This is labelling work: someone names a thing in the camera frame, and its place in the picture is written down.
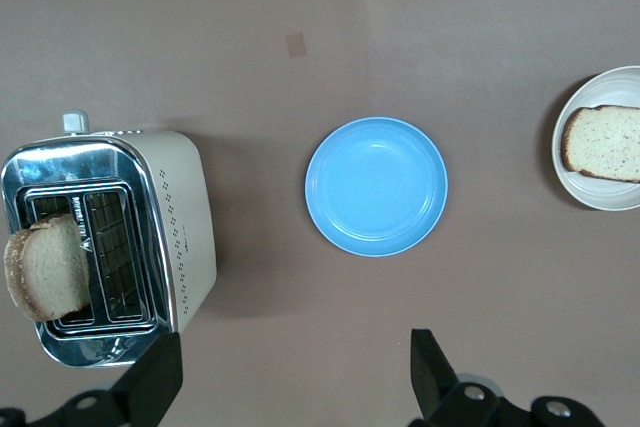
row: white plate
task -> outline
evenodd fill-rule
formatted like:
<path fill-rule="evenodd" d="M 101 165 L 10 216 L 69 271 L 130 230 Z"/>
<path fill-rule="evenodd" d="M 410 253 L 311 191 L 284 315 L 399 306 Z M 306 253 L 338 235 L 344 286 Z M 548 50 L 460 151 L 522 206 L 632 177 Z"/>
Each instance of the white plate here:
<path fill-rule="evenodd" d="M 600 210 L 640 207 L 640 184 L 585 177 L 567 170 L 562 163 L 562 133 L 569 116 L 580 107 L 592 108 L 604 104 L 640 108 L 640 66 L 619 67 L 604 72 L 573 94 L 562 109 L 553 130 L 553 166 L 567 191 L 589 207 Z"/>

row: toaster knob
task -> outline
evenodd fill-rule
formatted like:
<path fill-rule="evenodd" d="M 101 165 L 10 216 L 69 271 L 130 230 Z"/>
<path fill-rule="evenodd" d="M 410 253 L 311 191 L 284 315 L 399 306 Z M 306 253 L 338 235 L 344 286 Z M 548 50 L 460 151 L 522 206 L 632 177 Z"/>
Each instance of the toaster knob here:
<path fill-rule="evenodd" d="M 69 110 L 62 114 L 62 128 L 70 135 L 88 134 L 89 116 L 84 110 Z"/>

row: bread crust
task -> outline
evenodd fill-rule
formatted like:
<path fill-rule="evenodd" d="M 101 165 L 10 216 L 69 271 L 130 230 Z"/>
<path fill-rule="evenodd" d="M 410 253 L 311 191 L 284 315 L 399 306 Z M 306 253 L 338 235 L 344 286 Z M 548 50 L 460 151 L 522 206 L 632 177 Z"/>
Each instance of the bread crust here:
<path fill-rule="evenodd" d="M 562 141 L 560 142 L 560 156 L 562 158 L 562 163 L 566 167 L 567 170 L 571 172 L 578 172 L 578 169 L 571 164 L 571 160 L 569 159 L 569 137 L 571 135 L 571 130 L 576 122 L 578 116 L 586 110 L 586 107 L 580 107 L 573 111 L 573 113 L 569 116 L 567 121 L 564 124 L 564 130 L 562 132 Z"/>
<path fill-rule="evenodd" d="M 9 238 L 9 242 L 4 249 L 4 272 L 13 303 L 16 304 L 28 318 L 38 321 L 47 315 L 38 308 L 34 300 L 29 296 L 22 272 L 24 249 L 28 244 L 29 238 L 34 233 L 35 230 L 24 229 L 16 232 Z"/>

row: blue plate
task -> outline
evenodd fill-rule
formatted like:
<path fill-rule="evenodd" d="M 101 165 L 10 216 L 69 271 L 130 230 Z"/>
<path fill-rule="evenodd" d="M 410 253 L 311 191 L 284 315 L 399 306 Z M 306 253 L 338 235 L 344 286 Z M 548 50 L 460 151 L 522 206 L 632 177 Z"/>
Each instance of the blue plate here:
<path fill-rule="evenodd" d="M 320 144 L 305 182 L 314 223 L 352 254 L 405 251 L 438 223 L 447 200 L 447 170 L 434 143 L 388 117 L 343 125 Z"/>

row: brown table surface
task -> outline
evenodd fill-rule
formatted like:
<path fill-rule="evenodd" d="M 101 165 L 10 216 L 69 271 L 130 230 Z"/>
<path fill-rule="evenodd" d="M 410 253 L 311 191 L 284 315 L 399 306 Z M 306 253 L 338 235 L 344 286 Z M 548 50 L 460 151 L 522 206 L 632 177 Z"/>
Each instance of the brown table surface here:
<path fill-rule="evenodd" d="M 586 79 L 640 63 L 639 24 L 638 0 L 0 0 L 0 154 L 73 108 L 201 150 L 219 279 L 162 425 L 407 425 L 416 327 L 516 405 L 637 425 L 640 214 L 574 201 L 550 143 Z M 380 259 L 326 241 L 303 193 L 322 139 L 374 115 L 426 132 L 450 181 L 435 230 Z M 33 420 L 122 373 L 58 365 L 0 307 L 0 405 Z"/>

